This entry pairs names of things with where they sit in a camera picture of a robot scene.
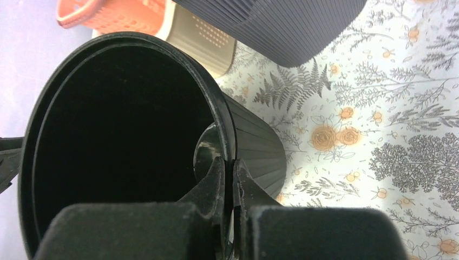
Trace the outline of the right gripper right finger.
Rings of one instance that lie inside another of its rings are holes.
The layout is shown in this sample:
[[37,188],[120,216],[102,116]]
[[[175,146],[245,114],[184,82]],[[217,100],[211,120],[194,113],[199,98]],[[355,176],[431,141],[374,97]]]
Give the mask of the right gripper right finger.
[[286,207],[233,165],[234,252],[239,259],[407,259],[402,240],[381,211]]

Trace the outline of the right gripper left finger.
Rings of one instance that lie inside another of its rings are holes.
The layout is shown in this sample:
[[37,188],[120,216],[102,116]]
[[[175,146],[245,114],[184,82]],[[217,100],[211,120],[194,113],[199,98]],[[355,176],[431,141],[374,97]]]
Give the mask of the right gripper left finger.
[[74,204],[51,222],[36,259],[222,259],[225,162],[173,203]]

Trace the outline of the black round waste bin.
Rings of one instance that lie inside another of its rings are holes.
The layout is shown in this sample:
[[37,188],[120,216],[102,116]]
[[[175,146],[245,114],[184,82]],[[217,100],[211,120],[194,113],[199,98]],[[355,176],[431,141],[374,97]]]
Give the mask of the black round waste bin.
[[287,162],[277,133],[199,62],[140,32],[88,41],[54,71],[27,127],[18,196],[28,256],[64,207],[177,201],[216,156],[242,159],[279,194]]

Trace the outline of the grey ribbed waste bin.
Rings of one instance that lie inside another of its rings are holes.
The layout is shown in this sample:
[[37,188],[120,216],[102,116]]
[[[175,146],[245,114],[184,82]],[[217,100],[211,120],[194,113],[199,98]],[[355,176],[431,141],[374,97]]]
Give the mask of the grey ribbed waste bin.
[[362,12],[361,0],[177,1],[282,67],[319,54]]

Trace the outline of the pink plastic basket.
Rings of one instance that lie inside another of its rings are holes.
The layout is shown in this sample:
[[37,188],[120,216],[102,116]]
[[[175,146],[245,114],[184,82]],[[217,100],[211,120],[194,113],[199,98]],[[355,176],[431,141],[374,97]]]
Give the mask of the pink plastic basket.
[[173,1],[58,1],[56,20],[66,29],[83,25],[100,34],[134,31],[156,35],[172,21]]

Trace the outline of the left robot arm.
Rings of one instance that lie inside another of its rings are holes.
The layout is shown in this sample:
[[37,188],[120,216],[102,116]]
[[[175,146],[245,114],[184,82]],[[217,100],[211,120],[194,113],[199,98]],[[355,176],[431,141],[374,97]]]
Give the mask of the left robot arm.
[[1,193],[12,185],[18,175],[23,137],[1,138]]

